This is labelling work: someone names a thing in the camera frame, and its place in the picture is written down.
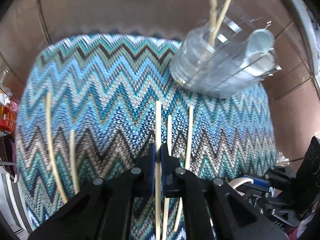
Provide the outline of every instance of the transparent plastic container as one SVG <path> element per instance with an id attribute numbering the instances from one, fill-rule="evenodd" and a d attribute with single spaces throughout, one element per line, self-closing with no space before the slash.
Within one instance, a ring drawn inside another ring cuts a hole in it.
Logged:
<path id="1" fill-rule="evenodd" d="M 182 87 L 227 98 L 281 69 L 267 29 L 250 33 L 226 17 L 212 45 L 210 31 L 209 22 L 191 30 L 171 60 L 171 75 Z"/>

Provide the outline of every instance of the round hole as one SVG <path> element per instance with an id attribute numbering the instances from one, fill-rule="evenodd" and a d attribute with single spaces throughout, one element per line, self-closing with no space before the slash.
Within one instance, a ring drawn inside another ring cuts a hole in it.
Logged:
<path id="1" fill-rule="evenodd" d="M 320 168 L 320 159 L 316 157 L 312 162 L 312 174 L 317 174 Z"/>
<path id="2" fill-rule="evenodd" d="M 313 147 L 310 147 L 310 149 L 307 152 L 307 157 L 309 160 L 312 160 L 313 156 L 315 155 L 315 149 Z"/>

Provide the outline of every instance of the zigzag patterned blanket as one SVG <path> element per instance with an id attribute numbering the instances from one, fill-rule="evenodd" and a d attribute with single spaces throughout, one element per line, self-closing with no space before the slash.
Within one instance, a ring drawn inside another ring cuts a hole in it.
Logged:
<path id="1" fill-rule="evenodd" d="M 69 133 L 76 131 L 80 185 L 112 178 L 132 168 L 154 140 L 155 101 L 162 102 L 162 141 L 172 115 L 172 154 L 183 164 L 188 106 L 194 106 L 191 171 L 201 178 L 233 179 L 239 172 L 262 175 L 276 161 L 268 97 L 260 84 L 226 100 L 191 93 L 170 77 L 168 63 L 179 42 L 128 35 L 85 35 L 64 39 L 37 57 L 24 91 L 17 129 L 20 186 L 35 227 L 62 205 L 51 171 L 45 99 L 52 92 L 52 136 L 65 192 L 74 195 Z M 184 239 L 183 217 L 168 238 Z M 154 238 L 154 200 L 138 199 L 132 239 Z"/>

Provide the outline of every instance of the wooden skewer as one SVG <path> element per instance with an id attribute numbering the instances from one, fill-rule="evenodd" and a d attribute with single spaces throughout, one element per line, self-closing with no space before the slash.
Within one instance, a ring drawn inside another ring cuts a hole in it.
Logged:
<path id="1" fill-rule="evenodd" d="M 171 117 L 171 115 L 168 115 L 167 145 L 168 145 L 169 156 L 171 156 L 171 148 L 172 148 L 172 117 Z M 169 202 L 170 202 L 170 198 L 164 198 L 164 210 L 163 210 L 163 222 L 162 222 L 162 240 L 165 240 L 167 238 Z"/>
<path id="2" fill-rule="evenodd" d="M 185 163 L 184 163 L 184 168 L 186 170 L 188 170 L 190 168 L 192 125 L 193 125 L 193 106 L 190 106 L 189 107 L 188 136 L 187 136 L 187 150 L 186 150 L 186 159 L 185 159 Z M 181 213 L 182 213 L 182 198 L 179 199 L 177 216 L 176 216 L 176 220 L 174 222 L 174 227 L 173 227 L 174 232 L 176 232 L 178 230 Z"/>
<path id="3" fill-rule="evenodd" d="M 224 3 L 224 5 L 223 5 L 223 7 L 222 7 L 222 10 L 221 10 L 221 13 L 220 13 L 220 15 L 219 15 L 219 18 L 218 18 L 218 20 L 217 20 L 217 24 L 216 24 L 215 29 L 214 29 L 214 31 L 213 31 L 212 37 L 210 36 L 210 39 L 212 39 L 213 42 L 214 42 L 214 40 L 215 40 L 216 37 L 217 37 L 218 31 L 219 31 L 219 29 L 220 29 L 220 27 L 221 27 L 221 24 L 222 24 L 222 22 L 223 22 L 224 17 L 226 16 L 226 13 L 227 13 L 227 11 L 228 11 L 228 8 L 229 8 L 229 6 L 230 6 L 231 1 L 232 1 L 232 0 L 226 0 L 225 3 Z"/>
<path id="4" fill-rule="evenodd" d="M 211 5 L 210 24 L 211 24 L 211 28 L 215 29 L 216 28 L 216 24 L 217 24 L 217 7 L 218 7 L 217 0 L 210 0 L 210 5 Z M 209 44 L 212 47 L 214 46 L 213 32 L 210 33 Z"/>
<path id="5" fill-rule="evenodd" d="M 45 104 L 45 116 L 46 116 L 46 125 L 47 125 L 47 139 L 48 139 L 50 164 L 51 164 L 54 180 L 56 181 L 56 184 L 57 184 L 57 189 L 62 197 L 63 203 L 65 204 L 68 202 L 68 198 L 63 189 L 63 185 L 60 179 L 60 175 L 58 173 L 58 168 L 57 168 L 54 151 L 53 151 L 53 143 L 52 143 L 52 135 L 51 135 L 51 92 L 47 93 L 47 101 Z"/>
<path id="6" fill-rule="evenodd" d="M 70 145 L 69 145 L 69 154 L 70 154 L 70 166 L 71 166 L 71 177 L 73 189 L 76 194 L 80 191 L 79 180 L 77 175 L 76 168 L 76 146 L 75 146 L 75 130 L 70 131 Z"/>
<path id="7" fill-rule="evenodd" d="M 160 221 L 161 221 L 161 102 L 156 101 L 156 240 L 160 240 Z"/>

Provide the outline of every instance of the bolt head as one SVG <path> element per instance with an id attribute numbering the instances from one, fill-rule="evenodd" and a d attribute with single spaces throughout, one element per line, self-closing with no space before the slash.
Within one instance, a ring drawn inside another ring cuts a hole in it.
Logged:
<path id="1" fill-rule="evenodd" d="M 213 184 L 220 187 L 220 186 L 223 185 L 223 180 L 220 179 L 220 178 L 215 178 L 215 179 L 213 180 Z"/>
<path id="2" fill-rule="evenodd" d="M 182 167 L 178 167 L 178 168 L 176 168 L 175 172 L 176 172 L 176 174 L 182 175 L 186 172 L 186 170 Z"/>
<path id="3" fill-rule="evenodd" d="M 103 183 L 103 178 L 97 177 L 93 180 L 93 184 L 99 186 Z"/>
<path id="4" fill-rule="evenodd" d="M 132 168 L 132 169 L 131 169 L 131 173 L 132 173 L 133 175 L 139 175 L 139 174 L 141 173 L 141 169 L 138 168 L 138 167 Z"/>

